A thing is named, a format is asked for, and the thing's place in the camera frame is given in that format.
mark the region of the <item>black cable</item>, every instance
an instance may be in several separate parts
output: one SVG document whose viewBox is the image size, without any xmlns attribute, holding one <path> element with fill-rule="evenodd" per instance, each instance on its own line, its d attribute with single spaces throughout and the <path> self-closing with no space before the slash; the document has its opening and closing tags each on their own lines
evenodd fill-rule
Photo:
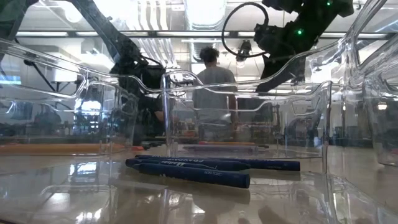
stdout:
<svg viewBox="0 0 398 224">
<path fill-rule="evenodd" d="M 17 44 L 20 44 L 17 38 L 15 38 L 15 42 Z M 39 70 L 38 66 L 34 62 L 29 62 L 29 63 L 36 69 L 36 72 L 42 77 L 42 79 L 50 87 L 50 89 L 52 91 L 56 92 L 55 88 L 51 85 L 51 83 L 46 79 L 46 77 L 43 75 L 43 73 Z"/>
<path fill-rule="evenodd" d="M 258 57 L 258 56 L 264 55 L 264 54 L 266 54 L 267 52 L 264 51 L 264 52 L 261 52 L 261 53 L 258 53 L 258 54 L 254 54 L 254 55 L 243 55 L 243 54 L 239 54 L 239 53 L 236 53 L 236 52 L 234 52 L 233 50 L 231 50 L 231 49 L 226 45 L 226 43 L 225 43 L 225 28 L 226 28 L 226 25 L 227 25 L 229 19 L 232 17 L 232 15 L 233 15 L 235 12 L 237 12 L 238 10 L 240 10 L 241 8 L 243 8 L 244 6 L 256 6 L 257 8 L 259 8 L 259 9 L 262 11 L 262 13 L 264 14 L 264 16 L 266 17 L 266 18 L 264 19 L 264 24 L 268 24 L 269 16 L 268 16 L 267 10 L 266 10 L 262 5 L 260 5 L 260 4 L 258 4 L 258 3 L 255 3 L 255 2 L 245 2 L 245 3 L 242 3 L 242 4 L 240 4 L 238 7 L 234 8 L 234 9 L 231 11 L 231 13 L 230 13 L 230 14 L 226 17 L 226 19 L 225 19 L 224 26 L 223 26 L 223 30 L 221 31 L 221 41 L 222 41 L 222 43 L 223 43 L 223 46 L 224 46 L 225 50 L 227 50 L 229 53 L 231 53 L 231 54 L 233 54 L 233 55 L 235 55 L 235 56 L 239 56 L 239 57 L 251 58 L 251 57 Z"/>
<path fill-rule="evenodd" d="M 241 9 L 241 8 L 244 7 L 244 6 L 256 6 L 257 8 L 259 8 L 259 9 L 262 11 L 262 13 L 264 14 L 264 16 L 265 16 L 264 24 L 268 24 L 268 22 L 269 22 L 269 16 L 268 16 L 267 10 L 266 10 L 262 5 L 260 5 L 260 4 L 258 4 L 258 3 L 255 3 L 255 2 L 245 2 L 245 3 L 242 3 L 242 4 L 240 4 L 238 7 L 234 8 L 234 9 L 231 11 L 231 13 L 227 16 L 227 18 L 225 19 L 224 26 L 223 26 L 223 30 L 221 31 L 221 41 L 222 41 L 222 43 L 223 43 L 223 46 L 224 46 L 224 48 L 225 48 L 229 53 L 233 54 L 234 56 L 238 56 L 238 57 L 252 58 L 252 57 L 258 57 L 258 56 L 261 56 L 261 55 L 265 55 L 265 54 L 267 53 L 266 51 L 263 51 L 263 52 L 261 52 L 261 53 L 254 54 L 254 55 L 239 54 L 239 53 L 236 53 L 236 52 L 234 52 L 233 50 L 231 50 L 231 49 L 226 45 L 226 43 L 225 43 L 225 34 L 224 34 L 224 33 L 225 33 L 225 29 L 226 29 L 226 25 L 227 25 L 228 21 L 231 19 L 232 15 L 233 15 L 235 12 L 237 12 L 239 9 Z M 264 59 L 264 62 L 274 62 L 274 61 L 277 61 L 277 60 L 285 60 L 285 59 L 292 58 L 292 57 L 296 54 L 294 48 L 293 48 L 292 46 L 290 46 L 289 44 L 283 43 L 282 41 L 280 41 L 280 40 L 278 40 L 278 39 L 274 39 L 274 40 L 277 41 L 277 42 L 279 42 L 280 44 L 282 44 L 282 45 L 288 47 L 290 50 L 292 50 L 292 53 L 293 53 L 293 54 L 292 54 L 292 55 L 288 55 L 288 56 L 270 58 L 269 60 L 265 60 L 265 59 Z"/>
</svg>

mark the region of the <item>transparent plastic container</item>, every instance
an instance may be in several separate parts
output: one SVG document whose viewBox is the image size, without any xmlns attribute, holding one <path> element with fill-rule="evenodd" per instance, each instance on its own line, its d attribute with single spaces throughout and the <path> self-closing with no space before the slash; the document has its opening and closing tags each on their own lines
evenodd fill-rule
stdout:
<svg viewBox="0 0 398 224">
<path fill-rule="evenodd" d="M 138 98 L 118 86 L 117 76 L 5 40 L 0 54 L 0 155 L 131 147 Z"/>
<path fill-rule="evenodd" d="M 162 81 L 170 156 L 295 159 L 326 172 L 332 82 L 258 93 L 262 80 L 177 87 L 199 83 L 181 71 Z"/>
<path fill-rule="evenodd" d="M 386 60 L 374 72 L 365 74 L 364 99 L 372 129 L 373 147 L 379 163 L 398 166 L 398 43 L 395 38 L 380 51 Z"/>
</svg>

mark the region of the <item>ceiling pipe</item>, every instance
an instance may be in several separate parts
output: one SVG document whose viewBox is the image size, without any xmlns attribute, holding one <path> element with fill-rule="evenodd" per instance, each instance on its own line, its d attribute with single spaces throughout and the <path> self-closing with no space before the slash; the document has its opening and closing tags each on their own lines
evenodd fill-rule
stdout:
<svg viewBox="0 0 398 224">
<path fill-rule="evenodd" d="M 159 26 L 157 25 L 157 8 L 156 8 L 156 0 L 150 0 L 150 25 L 154 30 L 159 30 Z M 170 57 L 170 52 L 168 48 L 166 47 L 166 43 L 164 42 L 164 39 L 157 39 L 157 42 L 159 45 L 162 47 L 164 55 L 167 59 L 167 68 L 172 68 L 172 59 Z"/>
<path fill-rule="evenodd" d="M 141 0 L 141 16 L 140 16 L 140 24 L 144 30 L 150 30 L 147 22 L 147 1 L 146 0 Z M 154 53 L 154 59 L 158 62 L 160 62 L 163 66 L 166 66 L 166 62 L 163 59 L 162 52 L 160 52 L 159 48 L 157 47 L 157 44 L 154 39 L 148 38 L 147 41 L 149 42 L 148 48 L 150 48 L 153 53 Z"/>
<path fill-rule="evenodd" d="M 142 30 L 141 25 L 139 23 L 139 14 L 138 14 L 138 0 L 134 0 L 131 3 L 131 8 L 132 8 L 132 13 L 131 13 L 131 20 L 127 21 L 127 26 L 130 28 L 134 28 L 135 30 Z M 148 44 L 148 41 L 146 39 L 137 39 L 138 44 L 144 49 L 145 53 L 147 54 L 148 57 L 150 58 L 155 58 L 155 55 L 153 51 L 151 50 L 151 47 Z"/>
<path fill-rule="evenodd" d="M 162 30 L 168 30 L 167 26 L 167 20 L 166 20 L 166 0 L 159 0 L 160 4 L 160 27 Z M 169 53 L 169 57 L 171 59 L 172 66 L 175 68 L 178 68 L 177 60 L 175 59 L 174 51 L 173 51 L 173 46 L 170 38 L 163 39 L 165 42 L 165 47 L 167 48 L 167 51 Z"/>
<path fill-rule="evenodd" d="M 185 17 L 189 30 L 220 30 L 226 12 L 226 0 L 184 0 Z M 200 50 L 206 46 L 216 47 L 215 43 L 191 43 L 190 52 L 200 61 Z"/>
</svg>

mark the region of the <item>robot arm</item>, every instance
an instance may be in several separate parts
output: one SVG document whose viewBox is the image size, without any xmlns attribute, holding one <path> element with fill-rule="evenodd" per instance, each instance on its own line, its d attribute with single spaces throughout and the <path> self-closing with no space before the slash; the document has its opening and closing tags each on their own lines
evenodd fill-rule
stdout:
<svg viewBox="0 0 398 224">
<path fill-rule="evenodd" d="M 0 1 L 0 38 L 14 40 L 21 26 L 21 22 L 29 7 L 39 0 L 4 0 Z M 134 75 L 140 78 L 149 88 L 160 88 L 161 76 L 165 69 L 161 64 L 149 65 L 147 59 L 141 55 L 139 47 L 128 37 L 120 33 L 112 23 L 100 12 L 92 0 L 58 0 L 72 3 L 105 43 L 115 66 L 110 73 L 120 75 Z M 121 87 L 127 91 L 141 95 L 133 84 L 127 83 L 127 78 L 119 81 Z"/>
<path fill-rule="evenodd" d="M 257 57 L 264 59 L 264 71 L 261 78 L 267 78 L 278 72 L 294 55 L 308 51 L 318 42 L 319 36 L 326 30 L 337 15 L 346 17 L 354 13 L 353 0 L 262 0 L 263 5 L 278 11 L 298 13 L 296 20 L 286 23 L 285 27 L 269 26 L 266 10 L 254 2 L 245 2 L 234 9 L 226 18 L 223 32 L 229 18 L 240 8 L 252 5 L 260 8 L 265 15 L 263 24 L 254 28 L 254 41 L 263 53 L 240 55 L 229 49 L 223 39 L 226 50 L 237 57 Z M 297 65 L 298 74 L 303 75 L 305 62 Z M 258 86 L 257 91 L 269 91 L 290 79 L 299 81 L 303 77 L 293 77 L 281 73 L 267 83 Z"/>
</svg>

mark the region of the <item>man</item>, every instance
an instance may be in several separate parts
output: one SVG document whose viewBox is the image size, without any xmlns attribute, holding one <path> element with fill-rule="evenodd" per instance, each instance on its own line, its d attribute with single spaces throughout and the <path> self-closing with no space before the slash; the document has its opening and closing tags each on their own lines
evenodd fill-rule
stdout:
<svg viewBox="0 0 398 224">
<path fill-rule="evenodd" d="M 235 77 L 230 70 L 217 66 L 219 54 L 218 50 L 212 47 L 205 47 L 200 52 L 200 58 L 204 61 L 206 69 L 198 74 L 198 78 L 204 85 L 235 82 Z M 209 89 L 212 91 L 237 91 L 233 86 L 218 86 Z M 227 141 L 238 122 L 236 98 L 233 94 L 212 91 L 201 89 L 193 92 L 192 100 L 197 112 L 199 138 L 202 141 Z"/>
</svg>

